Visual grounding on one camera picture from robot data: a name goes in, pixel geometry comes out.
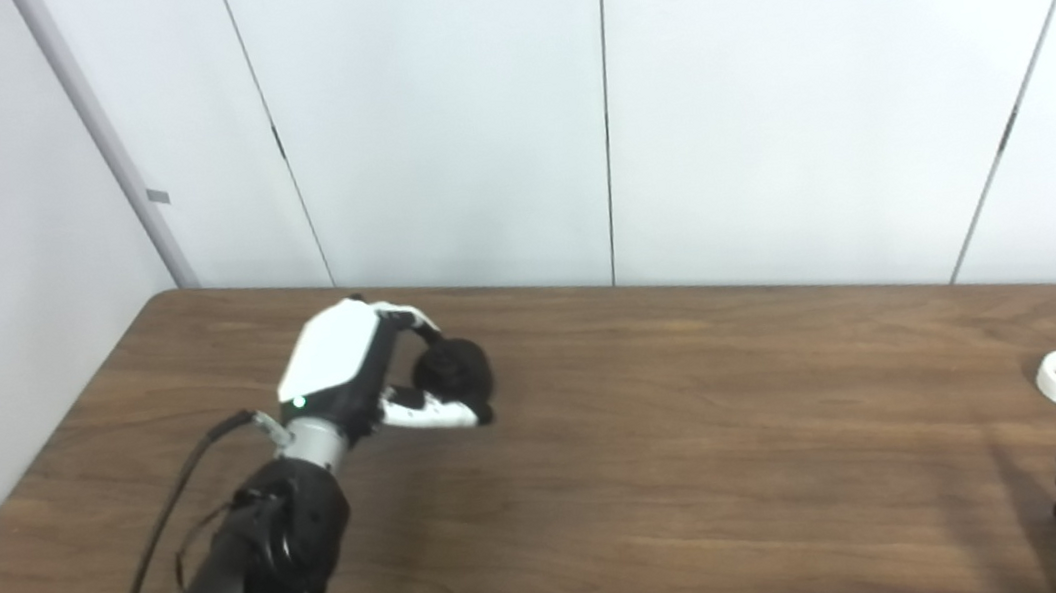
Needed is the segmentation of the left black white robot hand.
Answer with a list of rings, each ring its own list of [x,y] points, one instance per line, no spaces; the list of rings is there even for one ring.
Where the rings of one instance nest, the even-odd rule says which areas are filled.
[[[283,455],[329,463],[382,426],[492,424],[493,377],[479,345],[447,338],[419,307],[348,296],[303,325],[278,384]],[[409,386],[386,382],[400,334],[425,341]]]

